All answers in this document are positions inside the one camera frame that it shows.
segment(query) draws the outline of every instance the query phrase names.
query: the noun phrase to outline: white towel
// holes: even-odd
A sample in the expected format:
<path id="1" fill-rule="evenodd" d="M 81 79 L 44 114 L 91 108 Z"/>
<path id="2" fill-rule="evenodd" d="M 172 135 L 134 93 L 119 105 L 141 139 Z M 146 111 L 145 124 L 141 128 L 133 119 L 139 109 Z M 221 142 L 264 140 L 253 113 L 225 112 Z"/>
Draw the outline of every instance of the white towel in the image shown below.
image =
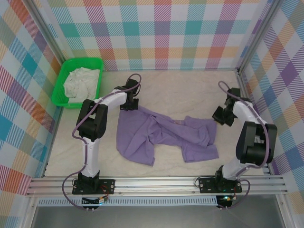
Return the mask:
<path id="1" fill-rule="evenodd" d="M 81 103 L 86 99 L 95 99 L 100 70 L 79 68 L 72 71 L 63 84 L 69 103 Z"/>

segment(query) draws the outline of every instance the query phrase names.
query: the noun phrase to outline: green plastic tray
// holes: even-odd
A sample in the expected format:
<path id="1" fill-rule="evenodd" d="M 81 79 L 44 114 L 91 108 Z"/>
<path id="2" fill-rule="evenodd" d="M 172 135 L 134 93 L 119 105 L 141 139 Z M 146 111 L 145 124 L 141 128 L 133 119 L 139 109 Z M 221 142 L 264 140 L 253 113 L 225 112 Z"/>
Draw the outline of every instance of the green plastic tray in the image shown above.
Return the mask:
<path id="1" fill-rule="evenodd" d="M 55 88 L 52 94 L 52 102 L 56 106 L 62 106 L 65 108 L 81 108 L 82 103 L 68 103 L 69 98 L 65 96 L 65 89 L 63 87 L 63 84 L 66 81 L 69 73 L 81 67 L 88 68 L 91 70 L 100 70 L 95 99 L 99 97 L 99 88 L 101 83 L 102 71 L 104 69 L 104 62 L 100 58 L 72 58 L 62 64 L 60 73 L 58 75 L 58 79 L 56 81 Z"/>

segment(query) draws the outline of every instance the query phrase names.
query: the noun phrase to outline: purple cable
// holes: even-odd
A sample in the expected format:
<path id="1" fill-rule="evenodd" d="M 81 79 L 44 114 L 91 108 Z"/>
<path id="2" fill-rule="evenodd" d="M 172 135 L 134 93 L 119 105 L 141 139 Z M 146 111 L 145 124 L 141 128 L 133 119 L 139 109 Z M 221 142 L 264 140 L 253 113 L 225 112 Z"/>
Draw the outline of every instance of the purple cable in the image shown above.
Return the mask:
<path id="1" fill-rule="evenodd" d="M 219 81 L 219 82 L 218 82 L 218 86 L 220 87 L 220 89 L 221 89 L 222 91 L 224 91 L 224 93 L 226 93 L 226 94 L 228 94 L 229 96 L 231 96 L 231 97 L 233 97 L 233 98 L 239 100 L 239 101 L 242 102 L 246 107 L 248 107 L 249 110 L 251 111 L 251 113 L 252 113 L 252 114 L 255 116 L 255 118 L 257 119 L 257 121 L 261 124 L 261 126 L 262 126 L 262 128 L 263 128 L 263 130 L 264 130 L 264 134 L 265 134 L 266 153 L 265 153 L 265 157 L 264 157 L 264 160 L 263 160 L 262 164 L 260 164 L 259 166 L 256 166 L 256 165 L 249 165 L 249 166 L 247 166 L 247 167 L 242 168 L 239 172 L 236 173 L 236 179 L 239 180 L 239 175 L 241 175 L 242 172 L 244 172 L 245 170 L 250 169 L 250 168 L 253 168 L 253 169 L 260 169 L 260 168 L 262 168 L 262 167 L 266 164 L 267 159 L 268 159 L 268 157 L 269 157 L 269 136 L 268 136 L 268 132 L 267 132 L 267 129 L 266 129 L 265 124 L 264 124 L 263 121 L 261 120 L 261 117 L 259 117 L 259 115 L 256 114 L 255 110 L 254 110 L 250 105 L 248 105 L 244 100 L 242 100 L 241 98 L 239 98 L 239 97 L 237 97 L 237 96 L 235 96 L 235 95 L 229 93 L 228 91 L 226 91 L 226 90 L 220 85 L 220 84 L 222 84 L 222 83 L 228 88 L 228 90 L 230 89 L 226 82 L 224 82 L 224 81 Z M 243 202 L 243 201 L 245 200 L 245 198 L 246 198 L 247 195 L 249 194 L 249 191 L 250 191 L 250 182 L 249 182 L 248 180 L 246 180 L 246 179 L 241 179 L 241 180 L 239 180 L 239 181 L 240 181 L 240 182 L 246 181 L 246 182 L 248 183 L 248 190 L 247 190 L 246 194 L 244 195 L 244 197 L 242 198 L 242 200 L 239 201 L 237 204 L 235 204 L 235 205 L 229 207 L 229 209 L 232 209 L 232 208 L 237 207 L 241 202 Z"/>
<path id="2" fill-rule="evenodd" d="M 128 92 L 128 91 L 130 91 L 130 90 L 133 90 L 133 89 L 135 89 L 136 87 L 138 87 L 139 85 L 140 85 L 140 83 L 141 83 L 141 81 L 142 81 L 142 76 L 140 75 L 140 74 L 132 74 L 132 75 L 130 75 L 129 77 L 128 77 L 128 79 L 127 79 L 127 82 L 129 81 L 129 79 L 131 78 L 131 77 L 133 77 L 134 75 L 138 75 L 139 76 L 139 82 L 137 83 L 137 85 L 135 85 L 135 86 L 133 86 L 132 88 L 129 88 L 129 89 L 124 89 L 124 90 L 121 90 L 121 91 L 118 91 L 118 92 L 113 92 L 113 93 L 110 93 L 110 94 L 107 94 L 107 95 L 105 95 L 103 98 L 101 98 L 94 106 L 93 106 L 93 108 L 92 108 L 92 110 L 76 125 L 76 127 L 74 128 L 74 130 L 73 130 L 73 132 L 72 132 L 72 136 L 73 136 L 73 138 L 75 138 L 75 139 L 80 139 L 81 141 L 83 141 L 84 143 L 85 143 L 85 164 L 84 164 L 84 166 L 81 168 L 81 170 L 79 170 L 79 171 L 77 171 L 77 172 L 73 172 L 73 173 L 71 173 L 70 175 L 68 175 L 64 180 L 63 180 L 63 182 L 62 182 L 62 186 L 61 186 L 61 189 L 62 189 L 62 193 L 63 193 L 63 195 L 65 196 L 65 198 L 67 199 L 67 201 L 69 201 L 69 203 L 70 204 L 72 204 L 74 207 L 76 207 L 76 208 L 78 208 L 78 209 L 81 209 L 81 210 L 85 210 L 85 211 L 88 211 L 87 209 L 84 209 L 83 207 L 81 207 L 81 206 L 78 206 L 78 205 L 76 205 L 75 203 L 73 203 L 72 202 L 72 200 L 70 200 L 69 198 L 68 198 L 68 196 L 67 196 L 67 194 L 65 193 L 65 190 L 64 190 L 64 185 L 65 185 L 65 182 L 67 181 L 67 179 L 69 179 L 71 176 L 73 176 L 73 175 L 76 175 L 76 174 L 78 174 L 78 173 L 80 173 L 80 172 L 82 172 L 84 169 L 85 169 L 85 167 L 86 167 L 86 165 L 87 165 L 87 143 L 86 143 L 86 141 L 83 139 L 83 138 L 81 138 L 81 137 L 78 137 L 78 136 L 75 136 L 75 132 L 77 131 L 77 129 L 78 129 L 78 127 L 93 113 L 93 111 L 97 108 L 97 106 L 102 102 L 102 101 L 104 101 L 107 97 L 110 97 L 110 96 L 112 96 L 112 95 L 115 95 L 115 94 L 118 94 L 118 93 L 124 93 L 124 92 Z"/>

